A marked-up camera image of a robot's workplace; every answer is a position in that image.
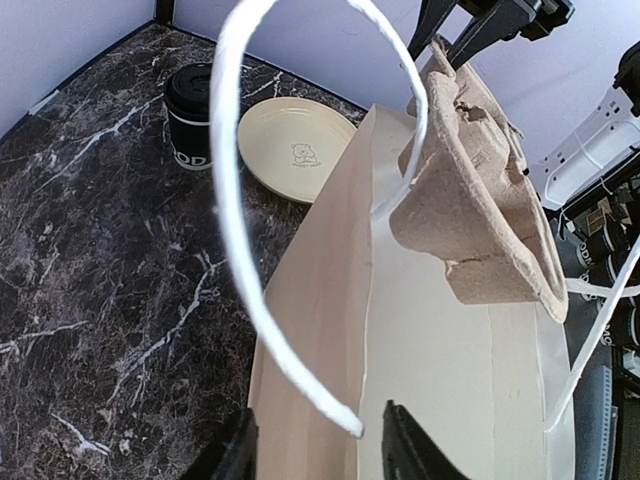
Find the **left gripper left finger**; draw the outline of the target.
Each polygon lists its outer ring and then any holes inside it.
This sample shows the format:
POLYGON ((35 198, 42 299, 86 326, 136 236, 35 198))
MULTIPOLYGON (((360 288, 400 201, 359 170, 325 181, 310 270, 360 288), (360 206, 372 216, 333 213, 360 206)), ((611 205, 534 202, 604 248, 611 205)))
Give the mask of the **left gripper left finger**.
POLYGON ((251 408, 237 410, 216 426, 212 440, 180 480, 254 480, 259 428, 251 408))

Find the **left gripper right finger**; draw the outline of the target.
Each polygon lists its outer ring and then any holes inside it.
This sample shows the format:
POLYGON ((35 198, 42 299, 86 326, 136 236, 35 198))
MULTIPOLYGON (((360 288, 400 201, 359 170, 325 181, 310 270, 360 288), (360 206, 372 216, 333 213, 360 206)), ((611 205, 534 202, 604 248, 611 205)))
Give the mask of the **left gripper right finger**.
POLYGON ((383 414, 382 464, 386 480, 467 480, 410 412, 392 400, 383 414))

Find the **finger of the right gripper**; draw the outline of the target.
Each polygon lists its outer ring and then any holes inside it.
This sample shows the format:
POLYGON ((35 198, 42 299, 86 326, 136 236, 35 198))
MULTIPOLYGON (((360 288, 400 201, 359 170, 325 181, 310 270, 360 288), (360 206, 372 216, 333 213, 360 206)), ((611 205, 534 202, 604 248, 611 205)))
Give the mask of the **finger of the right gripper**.
POLYGON ((535 19, 535 2, 522 0, 459 1, 472 15, 447 54, 451 65, 463 65, 499 40, 513 38, 535 19))
POLYGON ((416 29, 407 47, 410 55, 420 55, 429 46, 456 4, 456 0, 421 1, 416 29))

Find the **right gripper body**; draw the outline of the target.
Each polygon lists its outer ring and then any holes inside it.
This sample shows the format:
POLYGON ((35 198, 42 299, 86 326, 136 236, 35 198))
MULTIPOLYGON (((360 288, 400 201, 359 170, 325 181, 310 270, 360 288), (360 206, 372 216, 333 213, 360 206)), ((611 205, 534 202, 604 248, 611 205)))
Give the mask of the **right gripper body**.
MULTIPOLYGON (((497 4, 492 0, 462 0, 459 5, 469 14, 477 18, 486 13, 497 4)), ((548 36, 551 31, 568 23, 575 12, 575 6, 571 1, 550 0, 540 1, 540 5, 534 8, 536 16, 527 26, 520 28, 516 33, 509 33, 502 40, 511 40, 520 35, 528 40, 537 40, 548 36)))

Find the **brown paper bag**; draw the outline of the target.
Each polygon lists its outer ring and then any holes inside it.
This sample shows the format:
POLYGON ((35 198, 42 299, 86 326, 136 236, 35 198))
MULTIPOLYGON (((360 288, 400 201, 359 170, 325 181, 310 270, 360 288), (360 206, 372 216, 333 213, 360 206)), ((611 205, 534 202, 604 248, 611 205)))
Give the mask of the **brown paper bag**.
POLYGON ((268 1, 227 16, 210 80, 218 220, 237 291, 257 332, 249 405, 261 479, 385 479, 383 414, 403 405, 467 479, 572 479, 572 396, 629 287, 564 275, 568 313, 538 302, 461 303, 437 257, 401 246, 389 219, 427 138, 429 101, 385 15, 354 8, 392 45, 414 93, 399 113, 370 109, 274 274, 262 283, 237 166, 240 69, 268 1))

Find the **cardboard cup carrier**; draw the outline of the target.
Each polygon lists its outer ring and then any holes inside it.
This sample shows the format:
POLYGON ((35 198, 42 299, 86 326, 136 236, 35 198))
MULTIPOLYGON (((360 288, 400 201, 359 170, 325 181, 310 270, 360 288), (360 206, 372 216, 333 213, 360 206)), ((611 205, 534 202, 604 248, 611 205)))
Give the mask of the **cardboard cup carrier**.
POLYGON ((406 197, 391 213, 395 240, 445 264, 467 305, 538 302, 563 323, 568 292, 520 132, 470 64, 454 68, 436 37, 420 72, 427 138, 406 197))

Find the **black plastic cup lid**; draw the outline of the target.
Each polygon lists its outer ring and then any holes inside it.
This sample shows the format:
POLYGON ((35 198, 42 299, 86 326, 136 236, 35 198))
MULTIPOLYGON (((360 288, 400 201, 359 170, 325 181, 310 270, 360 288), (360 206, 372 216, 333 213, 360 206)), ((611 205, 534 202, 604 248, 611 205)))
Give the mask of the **black plastic cup lid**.
POLYGON ((179 118, 209 120, 211 63, 192 63, 174 72, 165 82, 164 101, 179 118))

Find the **black paper coffee cup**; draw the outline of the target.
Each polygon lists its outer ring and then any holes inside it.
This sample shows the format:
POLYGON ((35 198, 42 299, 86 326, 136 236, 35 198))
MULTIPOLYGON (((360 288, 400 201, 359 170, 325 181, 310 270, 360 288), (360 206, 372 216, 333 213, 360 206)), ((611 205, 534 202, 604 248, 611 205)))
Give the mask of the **black paper coffee cup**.
POLYGON ((212 165, 206 116, 167 108, 173 158, 183 169, 207 170, 212 165))

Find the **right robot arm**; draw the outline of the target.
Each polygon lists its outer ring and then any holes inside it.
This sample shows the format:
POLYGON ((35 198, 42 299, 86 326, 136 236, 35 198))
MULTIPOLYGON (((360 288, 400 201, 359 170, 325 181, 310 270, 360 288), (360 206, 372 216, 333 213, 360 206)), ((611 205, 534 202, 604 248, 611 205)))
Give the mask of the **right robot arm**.
POLYGON ((471 19, 448 51, 455 69, 476 66, 525 130, 525 173, 548 211, 568 209, 590 186, 614 190, 608 173, 639 149, 636 1, 608 1, 568 23, 570 1, 424 1, 408 45, 418 58, 454 8, 471 19))

